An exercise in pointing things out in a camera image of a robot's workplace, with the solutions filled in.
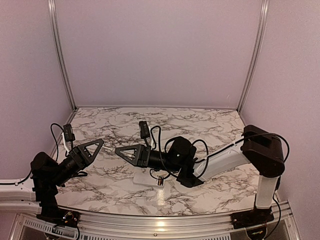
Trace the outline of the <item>white remote control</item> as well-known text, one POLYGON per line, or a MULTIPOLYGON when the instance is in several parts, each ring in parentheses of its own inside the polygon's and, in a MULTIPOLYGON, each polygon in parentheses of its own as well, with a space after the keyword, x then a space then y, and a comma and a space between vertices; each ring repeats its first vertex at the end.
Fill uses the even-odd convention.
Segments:
POLYGON ((163 186, 157 186, 157 180, 158 180, 158 177, 154 178, 150 176, 149 173, 138 172, 133 177, 133 184, 139 185, 139 186, 163 189, 164 183, 163 183, 163 186))

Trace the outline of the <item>left aluminium frame post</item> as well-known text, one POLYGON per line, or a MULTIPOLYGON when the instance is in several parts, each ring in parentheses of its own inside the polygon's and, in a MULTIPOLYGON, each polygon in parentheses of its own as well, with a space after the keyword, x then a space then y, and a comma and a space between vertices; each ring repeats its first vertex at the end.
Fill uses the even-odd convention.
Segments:
POLYGON ((59 32, 56 1, 48 0, 47 3, 48 3, 50 24, 52 28, 53 41, 55 45, 57 61, 58 61, 59 69, 61 72, 63 85, 65 88, 65 92, 66 92, 66 96, 67 96, 70 108, 73 112, 75 112, 77 110, 77 106, 76 106, 74 95, 72 93, 71 83, 69 80, 68 71, 65 63, 64 54, 63 54, 62 42, 61 42, 60 32, 59 32))

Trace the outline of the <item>right aluminium frame post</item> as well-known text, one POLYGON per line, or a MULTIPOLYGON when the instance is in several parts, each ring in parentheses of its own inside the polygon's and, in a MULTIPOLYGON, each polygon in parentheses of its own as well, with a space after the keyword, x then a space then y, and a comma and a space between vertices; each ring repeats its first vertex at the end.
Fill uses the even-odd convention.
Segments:
POLYGON ((244 110, 245 103, 249 95, 250 87, 254 79, 257 62, 260 56, 260 52, 262 49, 263 40, 266 32, 269 5, 270 5, 269 0, 261 1, 261 8, 260 8, 260 14, 258 19, 258 27, 257 27, 253 52, 252 52, 251 60, 249 63, 248 71, 246 74, 246 78, 244 81, 243 89, 242 89, 240 99, 236 109, 239 115, 241 115, 244 110))

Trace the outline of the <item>aluminium frame post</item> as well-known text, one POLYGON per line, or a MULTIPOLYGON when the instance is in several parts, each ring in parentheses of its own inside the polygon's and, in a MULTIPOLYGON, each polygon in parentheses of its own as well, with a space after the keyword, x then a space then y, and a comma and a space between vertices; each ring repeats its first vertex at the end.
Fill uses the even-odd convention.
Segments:
POLYGON ((258 19, 258 27, 257 27, 253 52, 252 52, 251 60, 249 63, 248 71, 246 74, 246 78, 244 81, 243 89, 242 89, 240 99, 236 109, 239 115, 241 115, 244 110, 245 103, 249 95, 250 87, 254 79, 257 62, 260 56, 260 52, 262 49, 263 40, 266 32, 269 5, 270 5, 269 0, 261 1, 261 8, 260 8, 260 14, 258 19))
POLYGON ((76 106, 74 95, 72 93, 71 83, 69 80, 68 71, 65 63, 64 54, 63 54, 62 42, 61 42, 60 32, 59 32, 56 1, 48 0, 47 3, 48 3, 50 24, 52 28, 53 41, 55 45, 57 61, 58 61, 59 69, 61 72, 63 85, 65 88, 65 92, 66 92, 66 96, 67 96, 70 108, 73 112, 75 112, 77 110, 77 106, 76 106))

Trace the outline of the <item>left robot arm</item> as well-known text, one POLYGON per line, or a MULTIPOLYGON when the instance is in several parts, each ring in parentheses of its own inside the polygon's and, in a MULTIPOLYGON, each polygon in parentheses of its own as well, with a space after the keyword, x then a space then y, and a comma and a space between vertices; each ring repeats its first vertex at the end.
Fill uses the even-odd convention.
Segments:
POLYGON ((0 181, 0 210, 33 213, 58 223, 63 211, 58 207, 58 187, 72 178, 83 177, 84 169, 96 159, 104 144, 97 139, 75 146, 60 163, 45 152, 39 152, 30 163, 30 173, 24 179, 0 181))

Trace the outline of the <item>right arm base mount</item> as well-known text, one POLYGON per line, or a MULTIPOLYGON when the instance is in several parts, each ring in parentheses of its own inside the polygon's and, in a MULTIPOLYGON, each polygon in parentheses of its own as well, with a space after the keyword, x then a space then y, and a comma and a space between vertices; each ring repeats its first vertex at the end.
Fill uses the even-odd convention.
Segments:
POLYGON ((270 209, 251 209, 235 212, 230 217, 234 229, 253 227, 275 219, 270 209))

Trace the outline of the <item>silver pen tool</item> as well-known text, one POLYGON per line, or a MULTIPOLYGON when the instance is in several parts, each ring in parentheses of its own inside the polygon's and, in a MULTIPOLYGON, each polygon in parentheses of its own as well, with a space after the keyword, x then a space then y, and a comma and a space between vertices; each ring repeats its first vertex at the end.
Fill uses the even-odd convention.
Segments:
POLYGON ((132 158, 133 155, 129 154, 129 153, 116 153, 116 150, 114 148, 111 147, 107 147, 107 146, 102 146, 102 149, 107 151, 110 155, 112 156, 118 156, 118 157, 127 157, 127 158, 132 158))

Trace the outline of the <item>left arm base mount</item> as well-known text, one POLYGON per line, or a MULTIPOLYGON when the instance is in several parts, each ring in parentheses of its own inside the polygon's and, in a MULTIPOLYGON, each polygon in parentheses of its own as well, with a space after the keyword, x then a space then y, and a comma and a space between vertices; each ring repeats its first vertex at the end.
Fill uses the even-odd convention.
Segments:
POLYGON ((36 217, 40 220, 55 224, 57 226, 76 228, 80 219, 80 213, 74 210, 58 208, 45 212, 42 211, 42 213, 37 214, 36 217))

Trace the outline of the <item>battery in remote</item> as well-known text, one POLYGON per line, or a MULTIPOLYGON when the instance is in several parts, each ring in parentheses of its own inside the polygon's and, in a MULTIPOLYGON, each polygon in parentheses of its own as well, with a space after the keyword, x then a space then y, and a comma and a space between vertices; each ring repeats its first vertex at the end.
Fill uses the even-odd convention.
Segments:
POLYGON ((164 185, 164 178, 162 176, 159 176, 157 179, 157 186, 163 186, 164 185))

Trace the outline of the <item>front aluminium rail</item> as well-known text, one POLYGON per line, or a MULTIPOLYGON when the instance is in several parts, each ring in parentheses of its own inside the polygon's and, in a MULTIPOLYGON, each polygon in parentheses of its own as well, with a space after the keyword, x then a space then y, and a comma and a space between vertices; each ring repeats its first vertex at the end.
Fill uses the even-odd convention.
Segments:
POLYGON ((299 240, 287 201, 274 204, 273 219, 245 226, 243 212, 142 216, 80 211, 77 228, 55 226, 31 213, 15 216, 11 240, 299 240))

